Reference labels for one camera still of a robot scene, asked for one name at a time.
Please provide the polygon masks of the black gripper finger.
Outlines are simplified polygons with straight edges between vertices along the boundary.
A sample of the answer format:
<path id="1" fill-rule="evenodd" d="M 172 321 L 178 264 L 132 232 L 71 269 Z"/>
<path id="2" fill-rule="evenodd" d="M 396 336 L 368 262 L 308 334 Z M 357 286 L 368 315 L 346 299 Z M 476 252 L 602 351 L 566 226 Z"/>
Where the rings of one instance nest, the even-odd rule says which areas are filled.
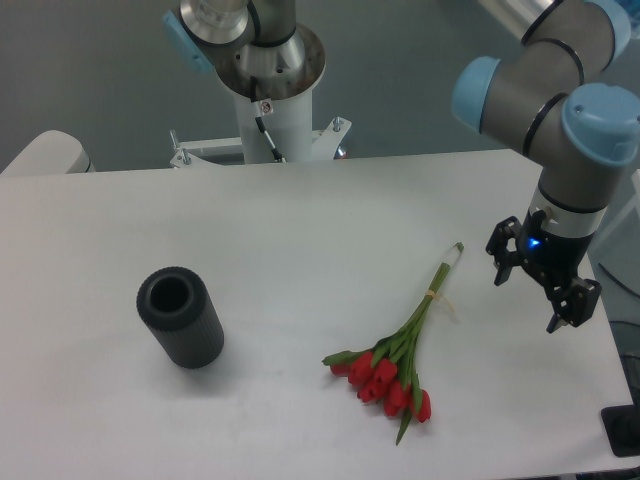
<path id="1" fill-rule="evenodd" d="M 577 328 L 591 319 L 601 292 L 598 281 L 581 277 L 573 277 L 566 285 L 546 287 L 545 294 L 553 308 L 546 332 L 552 334 L 566 325 Z"/>
<path id="2" fill-rule="evenodd" d="M 509 249 L 509 241 L 517 240 L 521 232 L 521 223 L 514 217 L 499 222 L 486 245 L 486 252 L 493 257 L 496 269 L 494 285 L 500 286 L 510 278 L 512 269 L 521 265 L 521 255 L 517 248 Z"/>

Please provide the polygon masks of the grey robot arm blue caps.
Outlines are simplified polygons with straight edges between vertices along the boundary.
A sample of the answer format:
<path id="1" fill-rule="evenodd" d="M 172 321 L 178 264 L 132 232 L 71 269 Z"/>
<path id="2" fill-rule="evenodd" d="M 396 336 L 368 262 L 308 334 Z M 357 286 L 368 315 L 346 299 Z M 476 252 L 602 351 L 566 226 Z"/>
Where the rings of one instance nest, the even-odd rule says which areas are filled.
<path id="1" fill-rule="evenodd" d="M 626 167 L 639 149 L 639 100 L 594 81 L 626 48 L 627 11 L 614 1 L 488 1 L 521 42 L 513 63 L 473 60 L 452 92 L 453 115 L 541 169 L 523 220 L 498 223 L 486 250 L 495 280 L 522 268 L 553 308 L 548 331 L 589 320 L 600 284 L 578 267 Z M 326 59 L 292 1 L 183 1 L 162 19 L 196 71 L 232 94 L 246 163 L 321 161 L 348 131 L 311 127 L 311 93 Z"/>

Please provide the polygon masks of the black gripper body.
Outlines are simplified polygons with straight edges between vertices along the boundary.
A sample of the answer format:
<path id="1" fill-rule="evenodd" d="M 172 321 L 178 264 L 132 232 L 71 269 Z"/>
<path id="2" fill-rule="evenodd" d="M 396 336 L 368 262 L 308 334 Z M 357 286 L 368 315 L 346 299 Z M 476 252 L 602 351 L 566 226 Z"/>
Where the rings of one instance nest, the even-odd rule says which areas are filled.
<path id="1" fill-rule="evenodd" d="M 593 234 L 567 238 L 543 228 L 544 211 L 527 213 L 518 237 L 518 253 L 522 267 L 546 292 L 569 290 L 586 284 L 578 266 L 584 258 Z"/>

